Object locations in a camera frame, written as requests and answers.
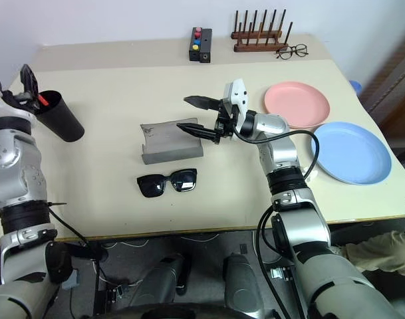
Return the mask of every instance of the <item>pen holder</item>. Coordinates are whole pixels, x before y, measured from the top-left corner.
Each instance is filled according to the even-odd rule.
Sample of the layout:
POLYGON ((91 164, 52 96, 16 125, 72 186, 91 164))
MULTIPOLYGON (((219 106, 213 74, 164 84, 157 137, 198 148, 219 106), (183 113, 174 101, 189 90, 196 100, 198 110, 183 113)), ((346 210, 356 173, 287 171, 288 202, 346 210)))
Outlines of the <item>pen holder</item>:
POLYGON ((57 91, 44 91, 40 95, 48 102, 40 102, 40 110, 35 112, 38 121, 52 130, 65 142, 75 142, 84 135, 84 128, 75 118, 57 91))

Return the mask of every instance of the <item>wooden rack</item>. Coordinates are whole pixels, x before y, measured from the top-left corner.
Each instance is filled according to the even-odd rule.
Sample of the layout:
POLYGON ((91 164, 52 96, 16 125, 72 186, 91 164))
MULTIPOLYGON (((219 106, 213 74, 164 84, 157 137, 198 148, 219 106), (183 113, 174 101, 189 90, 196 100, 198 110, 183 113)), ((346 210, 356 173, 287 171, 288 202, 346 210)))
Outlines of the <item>wooden rack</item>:
POLYGON ((287 45, 289 33, 291 32, 291 28, 293 26, 293 23, 291 22, 288 28, 287 36, 285 37, 285 41, 283 41, 283 43, 280 43, 279 38, 282 36, 282 25, 286 12, 287 10, 285 9, 281 17, 279 28, 277 30, 274 30, 273 24, 275 22, 276 16, 275 10, 273 12, 273 17, 270 22, 269 28, 265 31, 264 26, 267 17, 267 10, 264 10, 263 20, 258 24, 259 25, 258 30, 255 30, 255 26, 257 24, 257 10, 255 10, 254 12, 253 21, 249 23, 248 30, 247 30, 248 10, 245 11, 245 18, 243 20, 243 25, 242 22, 239 22, 239 28, 237 24, 239 11, 237 10, 235 15, 235 29, 234 32, 231 33, 231 38, 237 40, 233 50, 235 52, 261 52, 261 51, 277 51, 280 48, 285 47, 287 45))

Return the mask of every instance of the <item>blue plate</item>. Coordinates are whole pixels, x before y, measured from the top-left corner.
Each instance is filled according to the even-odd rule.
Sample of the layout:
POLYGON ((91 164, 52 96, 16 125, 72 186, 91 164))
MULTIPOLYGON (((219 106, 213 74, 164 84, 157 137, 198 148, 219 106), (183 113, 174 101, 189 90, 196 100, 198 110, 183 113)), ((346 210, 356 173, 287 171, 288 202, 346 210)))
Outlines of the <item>blue plate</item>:
MULTIPOLYGON (((370 185, 387 178, 391 157, 371 132, 346 122, 324 124, 315 131, 321 151, 318 164, 331 176, 349 184, 370 185)), ((311 143, 315 153, 315 143, 311 143)))

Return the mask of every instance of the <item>table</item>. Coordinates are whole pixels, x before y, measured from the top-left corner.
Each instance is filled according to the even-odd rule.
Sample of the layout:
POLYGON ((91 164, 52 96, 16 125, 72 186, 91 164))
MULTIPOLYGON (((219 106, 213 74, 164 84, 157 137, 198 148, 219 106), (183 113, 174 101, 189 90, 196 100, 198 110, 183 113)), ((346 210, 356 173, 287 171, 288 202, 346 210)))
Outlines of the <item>table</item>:
MULTIPOLYGON (((272 58, 268 53, 233 53, 230 50, 233 42, 227 39, 213 41, 211 64, 187 61, 185 39, 157 42, 163 42, 164 48, 173 52, 167 54, 172 58, 163 63, 144 59, 145 50, 158 47, 151 41, 42 50, 31 65, 40 90, 62 92, 86 130, 81 140, 71 144, 43 125, 33 130, 43 155, 42 170, 47 179, 49 201, 68 203, 55 210, 84 236, 95 239, 254 229, 270 204, 256 146, 226 139, 215 145, 203 140, 202 158, 154 165, 144 165, 141 158, 144 135, 139 124, 196 117, 200 124, 212 128, 217 116, 214 111, 194 108, 182 99, 189 95, 221 98, 225 84, 236 78, 244 80, 249 108, 257 112, 264 112, 263 96, 272 84, 288 80, 310 84, 331 105, 326 122, 358 124, 386 144, 323 47, 311 36, 300 37, 306 43, 312 41, 308 45, 310 54, 307 58, 293 57, 288 62, 272 58), (181 64, 173 58, 178 53, 178 44, 183 45, 181 64), (104 49, 100 53, 94 51, 96 47, 104 49), (124 56, 133 50, 135 54, 124 56), (137 177, 149 173, 165 175, 189 167, 198 169, 198 182, 193 191, 177 193, 167 185, 160 197, 148 199, 141 195, 137 177)), ((146 57, 157 54, 161 56, 150 51, 146 57)), ((20 87, 16 80, 11 89, 16 91, 20 87)), ((292 140, 301 164, 308 166, 312 159, 309 139, 293 136, 292 140)), ((405 216, 405 171, 391 151, 390 154, 391 174, 378 185, 345 184, 319 166, 315 168, 318 176, 309 187, 329 223, 405 216)), ((52 221, 60 240, 73 237, 53 218, 52 221)))

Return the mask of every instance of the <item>person's leg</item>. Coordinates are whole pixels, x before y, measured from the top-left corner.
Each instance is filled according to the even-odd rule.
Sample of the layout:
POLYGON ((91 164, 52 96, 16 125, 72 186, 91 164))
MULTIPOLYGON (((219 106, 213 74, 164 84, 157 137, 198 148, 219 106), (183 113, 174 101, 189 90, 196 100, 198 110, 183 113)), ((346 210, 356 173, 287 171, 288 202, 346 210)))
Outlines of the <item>person's leg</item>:
POLYGON ((392 231, 359 244, 347 244, 343 255, 358 268, 397 271, 405 276, 405 233, 392 231))

